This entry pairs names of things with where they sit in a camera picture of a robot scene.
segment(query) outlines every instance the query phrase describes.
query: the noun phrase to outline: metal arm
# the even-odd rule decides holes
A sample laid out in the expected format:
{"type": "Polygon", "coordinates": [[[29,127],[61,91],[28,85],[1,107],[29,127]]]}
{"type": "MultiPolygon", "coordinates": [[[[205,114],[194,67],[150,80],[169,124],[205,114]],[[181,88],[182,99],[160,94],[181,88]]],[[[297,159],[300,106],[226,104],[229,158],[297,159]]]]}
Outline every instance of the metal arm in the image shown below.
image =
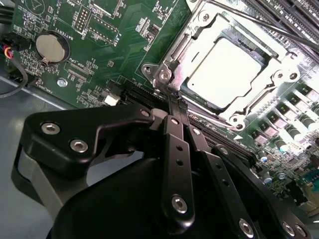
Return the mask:
{"type": "Polygon", "coordinates": [[[12,180],[50,212],[49,238],[311,238],[229,149],[211,152],[185,107],[177,97],[167,116],[129,105],[28,117],[12,180]],[[134,151],[144,159],[87,186],[90,166],[134,151]]]}

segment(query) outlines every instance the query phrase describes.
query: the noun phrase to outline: black connector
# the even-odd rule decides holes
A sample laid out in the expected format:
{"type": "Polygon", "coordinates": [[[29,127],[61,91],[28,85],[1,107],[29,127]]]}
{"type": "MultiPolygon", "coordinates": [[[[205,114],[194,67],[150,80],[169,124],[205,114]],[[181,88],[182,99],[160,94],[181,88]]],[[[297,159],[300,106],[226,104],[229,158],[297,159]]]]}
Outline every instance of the black connector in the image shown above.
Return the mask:
{"type": "Polygon", "coordinates": [[[12,50],[22,51],[28,49],[31,45],[31,40],[26,39],[14,32],[9,32],[0,35],[0,42],[2,44],[8,45],[12,50]]]}

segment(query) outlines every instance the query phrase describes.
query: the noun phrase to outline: cpu socket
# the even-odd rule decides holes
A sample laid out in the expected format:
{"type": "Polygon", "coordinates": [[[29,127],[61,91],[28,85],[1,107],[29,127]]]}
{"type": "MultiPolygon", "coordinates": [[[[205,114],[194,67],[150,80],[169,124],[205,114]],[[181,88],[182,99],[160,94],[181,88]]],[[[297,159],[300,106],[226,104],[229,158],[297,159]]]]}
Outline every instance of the cpu socket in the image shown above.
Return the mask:
{"type": "Polygon", "coordinates": [[[241,131],[254,106],[281,84],[300,78],[296,56],[251,21],[197,2],[189,2],[192,17],[161,63],[144,64],[142,72],[157,91],[180,91],[241,131]]]}

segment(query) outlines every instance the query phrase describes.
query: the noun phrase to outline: motherboard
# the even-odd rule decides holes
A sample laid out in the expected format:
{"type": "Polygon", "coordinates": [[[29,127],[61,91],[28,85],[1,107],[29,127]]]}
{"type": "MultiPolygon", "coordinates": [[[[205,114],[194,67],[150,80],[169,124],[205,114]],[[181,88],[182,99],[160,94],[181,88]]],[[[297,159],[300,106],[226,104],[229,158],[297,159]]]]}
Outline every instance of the motherboard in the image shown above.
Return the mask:
{"type": "MultiPolygon", "coordinates": [[[[319,44],[315,0],[219,2],[319,44]]],[[[14,56],[35,87],[77,108],[179,92],[211,145],[253,155],[279,199],[317,213],[319,54],[303,44],[208,0],[19,0],[12,32],[32,41],[14,56]]]]}

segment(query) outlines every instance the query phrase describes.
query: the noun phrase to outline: black plastic bracket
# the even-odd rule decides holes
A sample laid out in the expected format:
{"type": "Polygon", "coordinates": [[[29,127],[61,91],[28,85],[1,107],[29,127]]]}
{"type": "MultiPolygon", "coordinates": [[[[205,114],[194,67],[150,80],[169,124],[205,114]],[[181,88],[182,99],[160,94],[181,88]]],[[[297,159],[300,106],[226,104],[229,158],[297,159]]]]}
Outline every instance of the black plastic bracket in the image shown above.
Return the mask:
{"type": "Polygon", "coordinates": [[[183,124],[175,116],[163,120],[163,181],[161,209],[170,234],[185,232],[194,222],[194,199],[189,145],[183,140],[183,124]]]}
{"type": "Polygon", "coordinates": [[[149,127],[153,121],[150,110],[141,105],[38,113],[25,120],[20,144],[29,157],[66,178],[78,178],[97,156],[98,141],[109,132],[117,130],[119,135],[133,126],[149,127]],[[48,122],[58,125],[60,132],[45,134],[41,126],[48,122]],[[72,150],[70,142],[75,139],[84,141],[88,149],[72,150]]]}
{"type": "Polygon", "coordinates": [[[307,227],[230,150],[217,145],[212,152],[223,160],[249,215],[266,238],[312,238],[307,227]]]}
{"type": "Polygon", "coordinates": [[[204,135],[195,127],[188,127],[187,133],[197,159],[202,160],[203,168],[207,169],[214,189],[221,199],[232,233],[235,236],[240,235],[240,238],[259,238],[253,221],[247,213],[222,159],[209,152],[204,135]]]}

